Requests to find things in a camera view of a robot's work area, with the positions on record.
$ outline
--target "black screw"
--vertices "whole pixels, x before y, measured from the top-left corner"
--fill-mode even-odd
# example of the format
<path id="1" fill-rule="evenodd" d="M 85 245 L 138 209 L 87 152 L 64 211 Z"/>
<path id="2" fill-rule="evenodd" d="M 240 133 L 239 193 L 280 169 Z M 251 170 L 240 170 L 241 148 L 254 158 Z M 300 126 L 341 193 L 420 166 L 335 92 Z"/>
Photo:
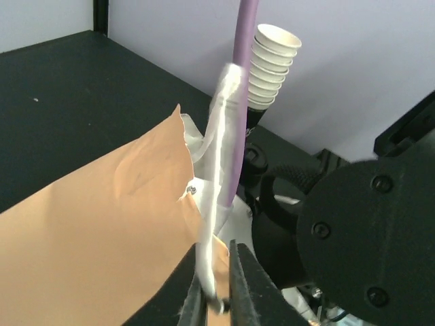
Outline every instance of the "black screw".
<path id="1" fill-rule="evenodd" d="M 311 233 L 320 240 L 324 240 L 327 237 L 329 237 L 331 233 L 331 229 L 328 224 L 324 222 L 319 222 L 313 225 L 313 229 L 311 230 Z"/>
<path id="2" fill-rule="evenodd" d="M 372 180 L 372 188 L 386 194 L 393 189 L 393 180 L 387 175 L 379 175 Z"/>
<path id="3" fill-rule="evenodd" d="M 371 287 L 367 291 L 367 298 L 368 301 L 376 308 L 385 307 L 389 301 L 387 292 L 379 287 Z"/>

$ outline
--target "wall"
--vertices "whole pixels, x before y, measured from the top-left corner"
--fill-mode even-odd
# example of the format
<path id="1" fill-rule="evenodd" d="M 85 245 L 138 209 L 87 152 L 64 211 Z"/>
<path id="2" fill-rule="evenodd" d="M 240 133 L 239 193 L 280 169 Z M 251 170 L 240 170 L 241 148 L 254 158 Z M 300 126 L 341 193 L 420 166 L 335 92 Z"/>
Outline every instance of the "wall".
<path id="1" fill-rule="evenodd" d="M 93 29 L 92 0 L 0 0 L 0 53 Z"/>
<path id="2" fill-rule="evenodd" d="M 111 0 L 109 36 L 211 94 L 238 5 Z M 370 157 L 375 137 L 435 88 L 434 16 L 432 0 L 262 0 L 258 22 L 295 33 L 302 49 L 261 124 L 311 153 Z"/>

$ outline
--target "stack of paper cups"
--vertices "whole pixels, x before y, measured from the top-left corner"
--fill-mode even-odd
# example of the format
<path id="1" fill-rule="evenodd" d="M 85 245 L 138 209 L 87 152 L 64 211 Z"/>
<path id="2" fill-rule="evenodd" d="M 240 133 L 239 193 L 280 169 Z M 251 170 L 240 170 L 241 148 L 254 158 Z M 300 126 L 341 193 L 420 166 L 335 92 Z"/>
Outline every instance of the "stack of paper cups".
<path id="1" fill-rule="evenodd" d="M 252 43 L 246 136 L 275 102 L 302 42 L 277 26 L 259 24 Z"/>

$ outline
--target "gray wall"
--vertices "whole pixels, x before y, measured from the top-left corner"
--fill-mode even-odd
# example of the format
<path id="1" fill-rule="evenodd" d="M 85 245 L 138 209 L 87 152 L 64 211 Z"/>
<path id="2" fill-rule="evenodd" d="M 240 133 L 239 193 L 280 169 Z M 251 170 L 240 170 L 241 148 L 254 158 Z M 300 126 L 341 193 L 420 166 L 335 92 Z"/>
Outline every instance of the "gray wall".
<path id="1" fill-rule="evenodd" d="M 231 60 L 238 5 L 111 0 L 109 36 L 211 94 Z M 374 138 L 435 88 L 434 17 L 433 0 L 261 0 L 259 23 L 302 39 L 261 124 L 311 153 L 370 157 Z"/>
<path id="2" fill-rule="evenodd" d="M 93 28 L 92 0 L 0 0 L 0 53 Z"/>

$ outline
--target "brown paper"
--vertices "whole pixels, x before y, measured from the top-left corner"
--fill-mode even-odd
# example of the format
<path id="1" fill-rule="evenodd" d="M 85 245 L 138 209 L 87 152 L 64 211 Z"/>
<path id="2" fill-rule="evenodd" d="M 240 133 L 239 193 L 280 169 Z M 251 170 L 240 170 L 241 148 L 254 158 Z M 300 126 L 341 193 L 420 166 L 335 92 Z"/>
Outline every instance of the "brown paper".
<path id="1" fill-rule="evenodd" d="M 0 215 L 0 325 L 121 325 L 195 242 L 201 216 L 180 109 Z M 228 295 L 228 251 L 217 245 Z M 209 325 L 229 325 L 209 316 Z"/>

